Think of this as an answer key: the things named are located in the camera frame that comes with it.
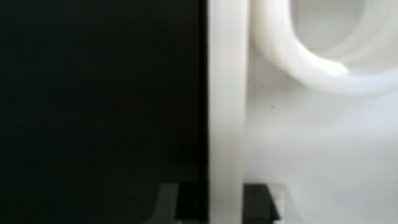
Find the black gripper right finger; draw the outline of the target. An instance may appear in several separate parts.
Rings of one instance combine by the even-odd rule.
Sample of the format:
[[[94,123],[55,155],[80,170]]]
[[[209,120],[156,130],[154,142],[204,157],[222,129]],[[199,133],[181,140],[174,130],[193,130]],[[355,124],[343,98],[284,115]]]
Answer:
[[[241,224],[291,224],[291,205],[282,184],[243,184]]]

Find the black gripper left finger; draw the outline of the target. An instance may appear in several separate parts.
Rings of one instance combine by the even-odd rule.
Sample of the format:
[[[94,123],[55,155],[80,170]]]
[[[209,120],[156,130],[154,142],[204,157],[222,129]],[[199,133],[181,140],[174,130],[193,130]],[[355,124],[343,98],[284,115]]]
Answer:
[[[208,189],[197,182],[160,185],[153,214],[144,224],[208,224]]]

